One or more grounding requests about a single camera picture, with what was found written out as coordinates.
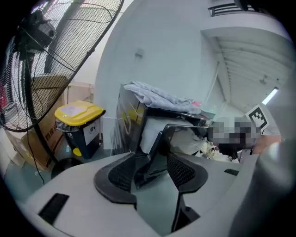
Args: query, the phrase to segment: fan base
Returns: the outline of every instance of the fan base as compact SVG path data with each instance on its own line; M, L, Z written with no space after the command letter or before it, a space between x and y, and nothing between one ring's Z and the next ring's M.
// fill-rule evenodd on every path
M76 165L81 165L82 162L75 159L75 158L66 158L60 160L52 169L51 171L51 179L59 175L64 170L71 168Z

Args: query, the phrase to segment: fluorescent light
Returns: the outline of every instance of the fluorescent light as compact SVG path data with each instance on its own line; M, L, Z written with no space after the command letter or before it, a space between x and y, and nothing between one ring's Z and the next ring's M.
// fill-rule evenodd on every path
M264 99L264 101L262 101L262 104L266 105L272 99L272 97L274 97L274 95L277 92L278 92L278 88L274 87L274 89L271 91L271 93Z

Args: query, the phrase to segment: yellow bin lid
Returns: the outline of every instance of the yellow bin lid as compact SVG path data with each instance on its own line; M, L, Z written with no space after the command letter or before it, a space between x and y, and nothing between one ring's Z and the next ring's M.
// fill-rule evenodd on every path
M80 126L104 113L105 109L78 100L59 107L55 111L55 117L69 126Z

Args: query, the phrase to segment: towel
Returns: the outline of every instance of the towel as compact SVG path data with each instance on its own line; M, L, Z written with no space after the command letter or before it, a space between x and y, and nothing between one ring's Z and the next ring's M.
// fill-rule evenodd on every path
M143 82L132 81L125 85L126 90L132 91L138 100L151 108L159 108L177 112L187 112L199 114L200 109L196 102L186 98L176 98L169 95L166 91L153 87Z

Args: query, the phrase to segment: trash bin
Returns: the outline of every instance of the trash bin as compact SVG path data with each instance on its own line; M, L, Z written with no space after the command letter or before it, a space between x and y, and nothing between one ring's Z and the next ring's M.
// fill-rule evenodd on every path
M75 101L55 111L56 128L64 132L74 154L90 159L100 146L100 122L105 109L86 101Z

